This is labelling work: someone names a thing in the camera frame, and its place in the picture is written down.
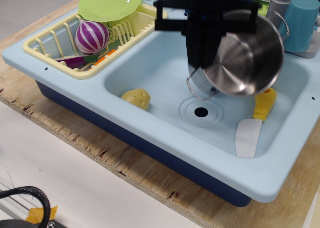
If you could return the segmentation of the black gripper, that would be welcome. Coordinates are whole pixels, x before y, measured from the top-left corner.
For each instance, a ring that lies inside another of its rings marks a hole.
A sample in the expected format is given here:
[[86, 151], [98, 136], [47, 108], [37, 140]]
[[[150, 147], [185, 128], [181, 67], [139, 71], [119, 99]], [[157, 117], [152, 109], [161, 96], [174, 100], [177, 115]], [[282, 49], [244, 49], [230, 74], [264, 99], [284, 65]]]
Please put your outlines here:
[[[216, 58], [221, 39], [227, 33], [256, 33], [258, 9], [254, 0], [158, 0], [157, 31], [180, 31], [186, 35], [188, 63], [209, 68]], [[164, 8], [185, 11], [186, 20], [164, 19]]]

